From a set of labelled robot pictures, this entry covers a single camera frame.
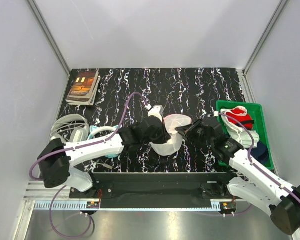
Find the white pink mesh laundry bag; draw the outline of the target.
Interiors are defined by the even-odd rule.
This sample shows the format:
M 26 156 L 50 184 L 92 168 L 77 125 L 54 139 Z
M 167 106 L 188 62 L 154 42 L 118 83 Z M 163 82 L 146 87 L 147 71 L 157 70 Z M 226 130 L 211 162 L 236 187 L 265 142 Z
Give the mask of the white pink mesh laundry bag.
M 155 144 L 151 142 L 150 145 L 158 155 L 170 156 L 177 153 L 183 143 L 183 137 L 177 132 L 176 128 L 190 125 L 192 119 L 183 114 L 171 114 L 166 116 L 163 121 L 170 139 L 164 144 Z

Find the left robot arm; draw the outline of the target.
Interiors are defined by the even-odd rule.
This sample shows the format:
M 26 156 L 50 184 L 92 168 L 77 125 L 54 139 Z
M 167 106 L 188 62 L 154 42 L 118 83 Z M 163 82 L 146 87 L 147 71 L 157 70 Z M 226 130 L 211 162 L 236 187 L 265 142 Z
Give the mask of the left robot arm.
M 93 198 L 98 193 L 96 180 L 76 166 L 106 155 L 135 152 L 144 144 L 163 145 L 170 139 L 165 123 L 154 116 L 86 141 L 63 143 L 54 139 L 37 159 L 43 184 L 47 189 L 68 186 Z

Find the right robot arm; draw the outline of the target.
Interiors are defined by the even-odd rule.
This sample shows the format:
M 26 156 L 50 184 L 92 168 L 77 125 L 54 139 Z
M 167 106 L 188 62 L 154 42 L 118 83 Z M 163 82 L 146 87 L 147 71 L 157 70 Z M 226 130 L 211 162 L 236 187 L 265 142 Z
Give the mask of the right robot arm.
M 300 229 L 300 185 L 285 181 L 251 156 L 236 140 L 224 133 L 214 117 L 199 119 L 180 126 L 176 131 L 191 143 L 205 143 L 217 160 L 227 163 L 248 180 L 234 177 L 217 185 L 218 195 L 241 198 L 262 210 L 273 224 L 286 235 Z

